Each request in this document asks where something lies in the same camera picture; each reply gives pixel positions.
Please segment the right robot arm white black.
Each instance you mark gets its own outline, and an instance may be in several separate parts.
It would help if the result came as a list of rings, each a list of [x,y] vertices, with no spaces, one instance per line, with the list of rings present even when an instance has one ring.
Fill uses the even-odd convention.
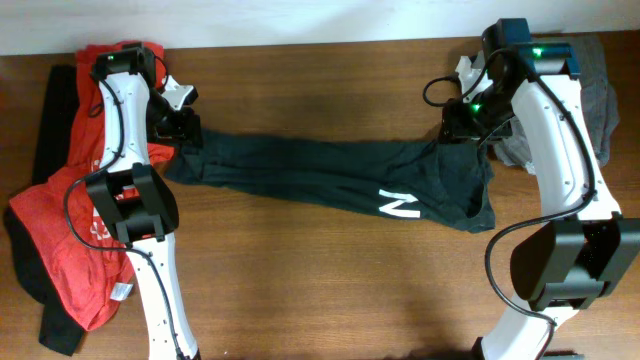
[[[510,258],[514,288],[495,327],[476,340],[475,359],[544,359],[556,330],[610,295],[639,253],[639,222],[609,191],[585,125],[580,67],[565,42],[537,42],[523,18],[502,18],[483,48],[462,57],[459,97],[442,104],[439,138],[484,146],[522,128],[542,214]]]

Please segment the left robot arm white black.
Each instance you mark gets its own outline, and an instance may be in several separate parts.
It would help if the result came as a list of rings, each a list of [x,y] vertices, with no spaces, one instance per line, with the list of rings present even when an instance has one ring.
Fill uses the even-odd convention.
[[[141,43],[97,56],[91,74],[104,104],[105,145],[87,193],[109,235],[127,254],[139,286],[152,359],[197,359],[175,260],[179,212],[151,164],[149,144],[202,144],[191,105],[198,93],[166,77],[156,83],[154,52]]]

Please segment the black Nike t-shirt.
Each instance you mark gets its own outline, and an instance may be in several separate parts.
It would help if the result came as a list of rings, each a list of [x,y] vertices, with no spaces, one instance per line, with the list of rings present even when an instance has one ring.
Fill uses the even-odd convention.
[[[323,142],[206,130],[183,146],[166,176],[398,220],[429,220],[470,233],[494,228],[484,151],[437,141]]]

